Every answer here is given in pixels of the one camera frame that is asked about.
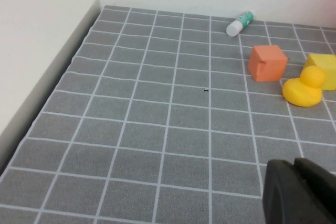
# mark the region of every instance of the floor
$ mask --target floor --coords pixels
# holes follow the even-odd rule
[[[264,223],[268,160],[335,173],[336,93],[303,109],[281,85],[336,52],[336,29],[231,38],[231,21],[106,6],[0,177],[2,223]],[[251,47],[268,44],[284,79],[255,83]]]

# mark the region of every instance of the yellow rubber duck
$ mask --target yellow rubber duck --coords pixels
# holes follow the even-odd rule
[[[289,79],[282,88],[287,101],[300,107],[311,107],[322,99],[321,86],[325,81],[324,71],[316,66],[303,69],[299,78]]]

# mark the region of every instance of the orange cube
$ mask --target orange cube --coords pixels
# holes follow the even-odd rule
[[[255,81],[280,81],[287,61],[277,45],[254,46],[247,68]]]

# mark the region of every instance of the glue stick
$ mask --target glue stick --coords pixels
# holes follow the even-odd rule
[[[228,27],[226,27],[226,33],[228,36],[235,37],[240,33],[254,18],[252,11],[246,12],[243,16],[240,16],[235,21],[233,21]]]

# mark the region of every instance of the yellow foam block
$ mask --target yellow foam block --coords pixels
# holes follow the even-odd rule
[[[322,90],[336,90],[336,56],[310,54],[303,68],[317,66],[324,70],[326,81]]]

